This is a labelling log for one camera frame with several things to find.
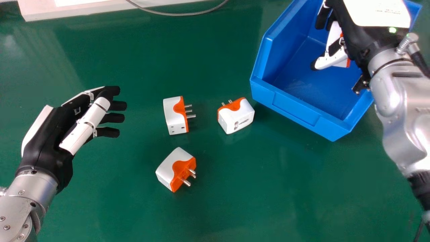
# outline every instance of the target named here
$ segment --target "robotic hand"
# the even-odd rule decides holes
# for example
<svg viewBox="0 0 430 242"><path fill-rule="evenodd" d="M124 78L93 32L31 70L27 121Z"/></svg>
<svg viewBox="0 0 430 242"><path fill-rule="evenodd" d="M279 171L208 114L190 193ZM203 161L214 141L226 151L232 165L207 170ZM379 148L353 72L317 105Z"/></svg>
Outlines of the robotic hand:
<svg viewBox="0 0 430 242"><path fill-rule="evenodd" d="M408 33L411 17L402 0L324 0L317 29L327 23L326 52L312 69L356 62L363 74L353 91L370 88L384 126L383 145L409 181L430 224L430 71Z"/></svg>
<svg viewBox="0 0 430 242"><path fill-rule="evenodd" d="M127 103L113 101L116 86L84 91L61 107L46 105L22 141L22 160L9 188L0 188L0 242L37 241L54 196L69 184L76 152L93 137L116 138Z"/></svg>

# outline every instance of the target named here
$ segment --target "blue plastic bin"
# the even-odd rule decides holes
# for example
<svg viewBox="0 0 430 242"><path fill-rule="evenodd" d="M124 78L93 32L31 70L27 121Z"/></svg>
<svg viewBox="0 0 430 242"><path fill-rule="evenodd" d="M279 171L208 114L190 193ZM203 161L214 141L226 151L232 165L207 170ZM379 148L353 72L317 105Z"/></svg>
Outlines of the blue plastic bin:
<svg viewBox="0 0 430 242"><path fill-rule="evenodd" d="M330 141L351 132L373 102L369 91L352 87L361 75L350 68L312 71L328 32L315 29L321 0L294 0L263 36L251 75L255 101ZM405 1L415 22L421 5Z"/></svg>

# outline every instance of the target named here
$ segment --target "bin floor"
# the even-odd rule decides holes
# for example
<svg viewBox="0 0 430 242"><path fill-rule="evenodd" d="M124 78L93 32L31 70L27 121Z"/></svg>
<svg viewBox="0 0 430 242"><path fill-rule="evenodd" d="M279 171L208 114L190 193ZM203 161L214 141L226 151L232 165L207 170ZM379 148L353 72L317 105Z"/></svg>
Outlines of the bin floor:
<svg viewBox="0 0 430 242"><path fill-rule="evenodd" d="M308 37L285 65L273 85L344 120L359 99L352 91L357 80L347 78L351 76L351 71L346 68L330 67L312 71L311 62L323 53L324 48L322 43Z"/></svg>

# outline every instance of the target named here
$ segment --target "green table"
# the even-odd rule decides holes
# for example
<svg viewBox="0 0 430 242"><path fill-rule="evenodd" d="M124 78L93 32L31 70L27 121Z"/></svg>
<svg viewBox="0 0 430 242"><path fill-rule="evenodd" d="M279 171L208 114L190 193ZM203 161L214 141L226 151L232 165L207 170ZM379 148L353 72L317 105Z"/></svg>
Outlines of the green table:
<svg viewBox="0 0 430 242"><path fill-rule="evenodd" d="M419 3L415 30L429 60L430 3ZM98 138L76 155L39 240L411 241L421 208L382 148L372 109L335 143L253 101L251 126L227 136L218 125L221 102L252 100L260 40L288 4L232 0L195 17L129 10L29 23L16 3L2 4L1 185L13 180L22 138L45 104L117 84L129 104L118 139ZM190 133L169 136L162 99L178 95L197 118ZM173 194L155 170L178 146L197 158L197 179Z"/></svg>

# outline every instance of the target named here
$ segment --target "metal prong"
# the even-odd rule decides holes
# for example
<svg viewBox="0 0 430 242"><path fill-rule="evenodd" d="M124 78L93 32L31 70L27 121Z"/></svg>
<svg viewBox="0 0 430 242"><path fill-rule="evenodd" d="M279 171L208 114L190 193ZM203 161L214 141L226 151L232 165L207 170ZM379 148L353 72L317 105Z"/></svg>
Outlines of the metal prong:
<svg viewBox="0 0 430 242"><path fill-rule="evenodd" d="M181 181L182 181L185 185L187 185L187 186L191 186L191 183L190 183L189 181L187 181L187 180L185 180L185 179L182 179L182 178L181 178Z"/></svg>

